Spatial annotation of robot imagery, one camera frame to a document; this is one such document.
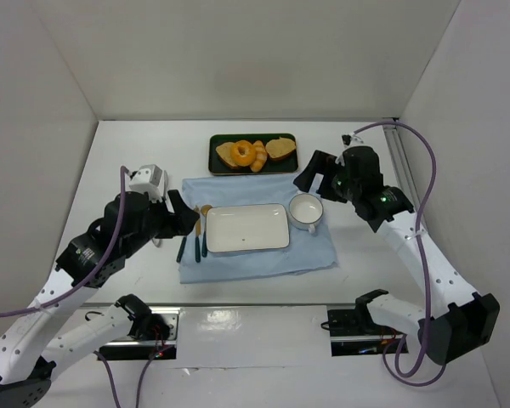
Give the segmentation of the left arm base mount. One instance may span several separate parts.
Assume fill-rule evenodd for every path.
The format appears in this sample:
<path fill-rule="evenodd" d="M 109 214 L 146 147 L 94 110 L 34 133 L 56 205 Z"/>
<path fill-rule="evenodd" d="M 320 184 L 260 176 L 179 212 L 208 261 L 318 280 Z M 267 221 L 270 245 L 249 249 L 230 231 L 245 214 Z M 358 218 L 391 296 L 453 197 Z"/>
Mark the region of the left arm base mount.
<path fill-rule="evenodd" d="M 175 360 L 179 309 L 152 307 L 151 320 L 142 332 L 127 334 L 97 349 L 109 361 L 147 360 L 156 353 L 157 360 Z"/>

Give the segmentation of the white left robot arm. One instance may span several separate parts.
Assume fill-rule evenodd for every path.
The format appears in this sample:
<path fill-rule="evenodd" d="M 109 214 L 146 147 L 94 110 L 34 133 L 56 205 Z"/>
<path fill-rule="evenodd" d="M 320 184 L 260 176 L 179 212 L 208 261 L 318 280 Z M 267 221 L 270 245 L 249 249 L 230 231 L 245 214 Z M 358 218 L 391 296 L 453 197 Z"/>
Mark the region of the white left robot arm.
<path fill-rule="evenodd" d="M 168 332 L 164 320 L 133 294 L 97 317 L 60 334 L 61 327 L 126 261 L 154 239 L 188 235 L 198 214 L 177 190 L 169 202 L 146 193 L 117 195 L 102 218 L 70 241 L 54 271 L 23 314 L 0 337 L 0 407 L 32 407 L 63 371 L 121 337 L 151 340 Z"/>

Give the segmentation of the metal serving tongs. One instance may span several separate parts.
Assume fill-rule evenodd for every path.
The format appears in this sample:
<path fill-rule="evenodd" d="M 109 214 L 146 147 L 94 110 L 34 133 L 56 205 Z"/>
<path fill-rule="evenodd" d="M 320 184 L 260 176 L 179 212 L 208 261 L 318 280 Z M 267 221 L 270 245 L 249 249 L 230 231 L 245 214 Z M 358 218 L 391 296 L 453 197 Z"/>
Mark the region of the metal serving tongs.
<path fill-rule="evenodd" d="M 163 200 L 166 200 L 166 193 L 167 193 L 167 187 L 168 187 L 168 174 L 167 174 L 167 171 L 163 171 L 162 172 L 161 181 L 162 181 L 162 197 L 163 197 Z M 162 245 L 162 240 L 161 239 L 157 239 L 157 238 L 153 238 L 152 239 L 152 243 L 153 243 L 153 245 L 156 248 L 160 248 L 161 245 Z"/>

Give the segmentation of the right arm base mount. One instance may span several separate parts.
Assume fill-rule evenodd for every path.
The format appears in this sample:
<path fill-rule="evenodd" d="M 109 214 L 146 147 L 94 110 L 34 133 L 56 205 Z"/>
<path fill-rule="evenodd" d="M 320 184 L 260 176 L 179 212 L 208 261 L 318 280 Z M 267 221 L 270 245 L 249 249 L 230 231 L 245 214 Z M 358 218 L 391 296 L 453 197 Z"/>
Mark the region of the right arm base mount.
<path fill-rule="evenodd" d="M 387 346 L 394 353 L 403 335 L 386 326 L 365 326 L 354 309 L 328 309 L 320 328 L 330 336 L 332 357 L 377 355 Z"/>

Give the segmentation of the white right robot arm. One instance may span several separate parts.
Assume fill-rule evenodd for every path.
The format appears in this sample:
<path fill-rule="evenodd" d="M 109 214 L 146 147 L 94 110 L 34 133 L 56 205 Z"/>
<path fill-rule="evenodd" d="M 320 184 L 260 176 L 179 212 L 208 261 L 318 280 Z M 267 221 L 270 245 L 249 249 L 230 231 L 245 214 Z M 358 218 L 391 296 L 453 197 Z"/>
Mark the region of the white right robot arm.
<path fill-rule="evenodd" d="M 383 182 L 379 156 L 371 147 L 350 147 L 340 156 L 317 150 L 293 183 L 306 192 L 316 175 L 322 177 L 317 195 L 351 203 L 400 257 L 425 297 L 418 307 L 383 289 L 368 292 L 355 301 L 361 325 L 416 337 L 422 352 L 439 366 L 489 342 L 500 304 L 492 294 L 480 295 L 451 265 L 403 191 Z"/>

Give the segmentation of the orange bagel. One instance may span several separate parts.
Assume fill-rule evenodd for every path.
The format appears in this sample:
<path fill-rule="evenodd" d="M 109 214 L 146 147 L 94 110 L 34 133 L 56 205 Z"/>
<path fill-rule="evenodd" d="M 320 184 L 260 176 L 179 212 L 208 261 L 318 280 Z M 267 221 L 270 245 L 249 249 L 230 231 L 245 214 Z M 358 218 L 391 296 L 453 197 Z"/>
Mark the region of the orange bagel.
<path fill-rule="evenodd" d="M 233 145 L 231 155 L 239 167 L 249 167 L 255 160 L 256 152 L 250 142 L 240 140 Z"/>

